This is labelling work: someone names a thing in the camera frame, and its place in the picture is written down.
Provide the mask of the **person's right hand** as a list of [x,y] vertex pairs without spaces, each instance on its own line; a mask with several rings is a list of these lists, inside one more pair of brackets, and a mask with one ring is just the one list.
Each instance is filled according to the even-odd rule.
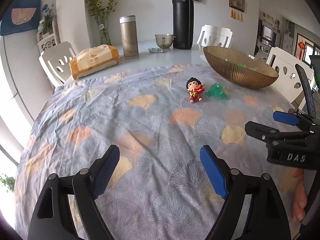
[[304,170],[297,169],[293,173],[293,178],[297,178],[295,189],[295,196],[293,198],[292,218],[294,220],[302,221],[305,217],[305,210],[307,204],[307,195],[304,189]]

